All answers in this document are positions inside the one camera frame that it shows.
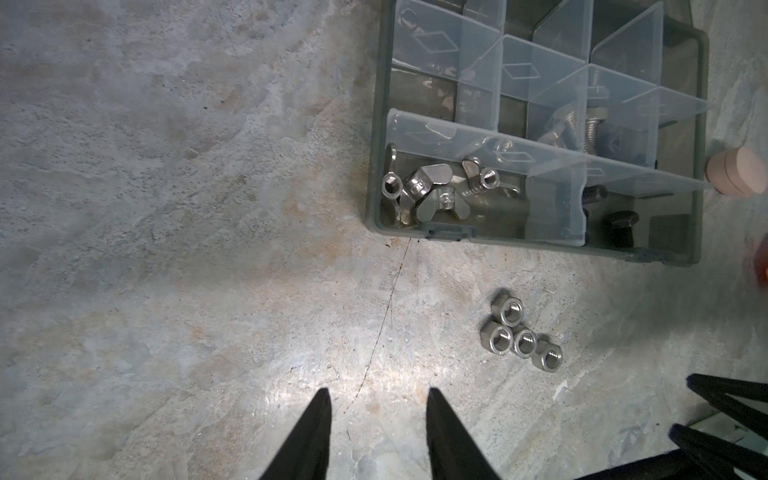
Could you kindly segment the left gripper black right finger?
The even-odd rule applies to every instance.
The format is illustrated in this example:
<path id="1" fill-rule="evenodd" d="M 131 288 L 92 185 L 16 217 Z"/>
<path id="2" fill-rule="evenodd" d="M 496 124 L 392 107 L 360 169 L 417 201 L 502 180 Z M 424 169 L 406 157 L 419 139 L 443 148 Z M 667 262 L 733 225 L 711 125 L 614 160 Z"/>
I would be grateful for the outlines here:
<path id="1" fill-rule="evenodd" d="M 433 479 L 500 479 L 435 387 L 427 399 L 426 436 Z"/>

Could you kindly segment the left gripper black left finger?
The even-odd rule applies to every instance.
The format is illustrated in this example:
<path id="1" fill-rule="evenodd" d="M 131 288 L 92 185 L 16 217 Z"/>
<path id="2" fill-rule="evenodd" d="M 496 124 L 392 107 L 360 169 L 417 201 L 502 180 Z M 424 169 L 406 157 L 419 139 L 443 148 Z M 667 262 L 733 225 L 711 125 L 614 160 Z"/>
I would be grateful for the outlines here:
<path id="1" fill-rule="evenodd" d="M 321 388 L 304 410 L 261 479 L 325 479 L 330 458 L 332 404 Z"/>

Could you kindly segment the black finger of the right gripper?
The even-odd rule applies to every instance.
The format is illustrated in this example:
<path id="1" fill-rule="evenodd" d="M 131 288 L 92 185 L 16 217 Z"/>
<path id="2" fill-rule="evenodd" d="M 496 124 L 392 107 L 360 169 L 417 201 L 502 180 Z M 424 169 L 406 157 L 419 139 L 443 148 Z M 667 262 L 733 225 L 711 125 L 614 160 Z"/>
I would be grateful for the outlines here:
<path id="1" fill-rule="evenodd" d="M 767 414 L 740 401 L 740 398 L 767 403 L 767 384 L 691 374 L 686 379 L 690 390 L 764 440 L 767 439 Z"/>
<path id="2" fill-rule="evenodd" d="M 671 427 L 669 438 L 713 479 L 740 479 L 738 471 L 767 478 L 767 457 L 761 453 L 680 424 Z"/>

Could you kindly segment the silver hex bolt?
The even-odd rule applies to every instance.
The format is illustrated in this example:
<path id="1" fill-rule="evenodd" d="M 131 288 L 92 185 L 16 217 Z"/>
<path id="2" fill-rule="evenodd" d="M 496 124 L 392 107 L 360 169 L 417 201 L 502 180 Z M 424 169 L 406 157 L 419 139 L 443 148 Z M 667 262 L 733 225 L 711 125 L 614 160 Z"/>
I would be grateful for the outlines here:
<path id="1" fill-rule="evenodd" d="M 589 155 L 597 154 L 599 126 L 607 120 L 605 115 L 589 114 L 585 120 L 585 139 L 583 149 Z"/>

